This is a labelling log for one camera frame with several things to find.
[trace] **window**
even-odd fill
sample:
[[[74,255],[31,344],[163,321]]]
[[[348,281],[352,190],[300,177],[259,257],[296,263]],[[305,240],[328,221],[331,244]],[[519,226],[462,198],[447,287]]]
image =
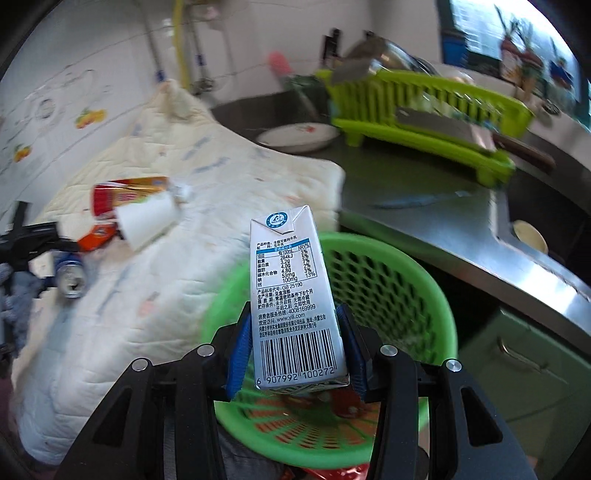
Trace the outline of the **window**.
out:
[[[513,15],[518,19],[530,21],[534,26],[532,48],[544,60],[545,77],[550,77],[550,62],[556,61],[552,48],[553,40],[558,55],[566,59],[566,70],[573,76],[575,96],[577,100],[580,99],[577,60],[550,21],[527,0],[450,0],[450,3],[454,23],[466,33],[468,50],[496,59],[501,58],[499,45],[504,31],[495,5],[501,9],[505,21],[509,21]],[[514,35],[513,41],[519,48],[524,48],[517,35]]]

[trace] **green cabinet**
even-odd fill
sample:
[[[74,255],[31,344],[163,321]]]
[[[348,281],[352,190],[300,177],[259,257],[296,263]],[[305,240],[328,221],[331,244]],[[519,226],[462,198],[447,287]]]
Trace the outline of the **green cabinet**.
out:
[[[535,462],[558,473],[591,423],[591,365],[500,309],[459,353]]]

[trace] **barcode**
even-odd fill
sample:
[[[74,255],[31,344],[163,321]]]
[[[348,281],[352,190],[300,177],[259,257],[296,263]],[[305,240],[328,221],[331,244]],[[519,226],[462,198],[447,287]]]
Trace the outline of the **barcode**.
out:
[[[329,329],[263,340],[261,352],[265,377],[336,367]]]

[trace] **green dish rack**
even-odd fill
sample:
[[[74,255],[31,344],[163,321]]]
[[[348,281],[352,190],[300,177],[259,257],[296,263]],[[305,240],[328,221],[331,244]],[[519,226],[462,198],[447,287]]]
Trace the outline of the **green dish rack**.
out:
[[[352,147],[360,146],[364,137],[372,137],[439,155],[474,168],[478,182],[486,187],[511,178],[515,164],[505,151],[483,154],[476,147],[400,128],[396,108],[409,107],[415,98],[428,93],[473,122],[492,124],[510,137],[520,137],[534,116],[522,102],[500,93],[422,73],[381,70],[368,79],[338,85],[330,84],[330,70],[319,70],[316,76],[324,81],[336,105],[333,125],[346,133]]]

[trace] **knife handle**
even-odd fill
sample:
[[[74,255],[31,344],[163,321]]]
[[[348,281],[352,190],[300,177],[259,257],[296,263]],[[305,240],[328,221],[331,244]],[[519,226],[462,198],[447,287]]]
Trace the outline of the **knife handle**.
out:
[[[532,164],[534,167],[539,168],[545,173],[550,174],[556,168],[556,162],[552,156],[538,150],[537,148],[530,147],[529,145],[524,144],[515,138],[493,132],[492,139],[495,142],[497,148],[507,150],[509,153],[517,155],[519,158],[525,160],[527,163]]]

